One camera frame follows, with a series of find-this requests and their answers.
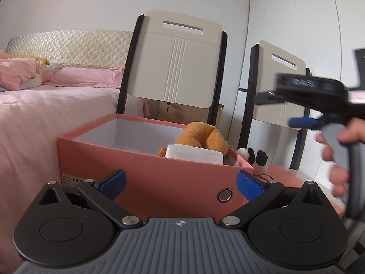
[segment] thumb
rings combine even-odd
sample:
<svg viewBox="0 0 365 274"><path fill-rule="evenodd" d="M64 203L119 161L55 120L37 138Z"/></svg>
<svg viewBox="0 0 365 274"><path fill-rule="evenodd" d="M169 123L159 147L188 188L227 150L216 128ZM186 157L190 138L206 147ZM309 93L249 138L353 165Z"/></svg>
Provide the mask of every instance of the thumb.
<svg viewBox="0 0 365 274"><path fill-rule="evenodd" d="M347 129L338 133L337 139L344 144L358 141L365 142L365 121L363 119L353 118L347 125Z"/></svg>

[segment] metal grommet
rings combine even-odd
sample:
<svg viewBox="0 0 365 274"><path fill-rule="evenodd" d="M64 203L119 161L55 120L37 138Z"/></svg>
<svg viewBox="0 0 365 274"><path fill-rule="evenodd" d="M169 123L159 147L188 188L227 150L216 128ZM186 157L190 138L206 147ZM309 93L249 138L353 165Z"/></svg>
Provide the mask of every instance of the metal grommet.
<svg viewBox="0 0 365 274"><path fill-rule="evenodd" d="M233 197L233 191L230 188L221 190L217 195L217 200L221 203L226 203Z"/></svg>
<svg viewBox="0 0 365 274"><path fill-rule="evenodd" d="M122 218L122 223L124 225L136 225L139 223L140 219L134 215L125 216Z"/></svg>
<svg viewBox="0 0 365 274"><path fill-rule="evenodd" d="M240 221L241 220L237 216L226 216L222 219L222 223L226 226L238 225Z"/></svg>

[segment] crosshair logo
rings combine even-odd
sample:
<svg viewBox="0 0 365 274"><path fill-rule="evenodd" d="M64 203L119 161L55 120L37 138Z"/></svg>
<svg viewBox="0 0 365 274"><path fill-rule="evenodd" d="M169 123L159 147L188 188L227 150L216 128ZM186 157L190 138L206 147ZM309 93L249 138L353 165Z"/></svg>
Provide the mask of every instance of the crosshair logo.
<svg viewBox="0 0 365 274"><path fill-rule="evenodd" d="M177 222L175 222L180 228L182 227L182 226L185 226L186 224L187 224L187 222L185 222L185 221L183 221L183 220L179 220L179 221L177 221Z"/></svg>

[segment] orange plush toy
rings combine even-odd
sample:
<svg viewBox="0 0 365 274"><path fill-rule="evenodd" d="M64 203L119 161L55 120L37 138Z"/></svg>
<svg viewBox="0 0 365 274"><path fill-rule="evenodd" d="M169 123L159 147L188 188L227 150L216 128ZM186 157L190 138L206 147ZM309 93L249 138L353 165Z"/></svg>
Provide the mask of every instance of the orange plush toy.
<svg viewBox="0 0 365 274"><path fill-rule="evenodd" d="M221 152L223 156L228 152L228 144L218 129L200 121L189 123L175 143L215 150ZM165 155L166 148L161 148L157 153L159 157Z"/></svg>

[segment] mattress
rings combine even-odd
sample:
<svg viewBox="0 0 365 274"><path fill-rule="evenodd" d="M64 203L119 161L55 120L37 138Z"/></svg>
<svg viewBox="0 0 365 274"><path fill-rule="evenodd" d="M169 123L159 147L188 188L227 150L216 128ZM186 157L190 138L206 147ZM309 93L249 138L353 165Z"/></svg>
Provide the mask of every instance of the mattress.
<svg viewBox="0 0 365 274"><path fill-rule="evenodd" d="M0 273L21 262L12 234L42 186L60 182L57 139L115 114L119 89L40 86L1 93ZM144 99L127 97L125 113L143 117Z"/></svg>

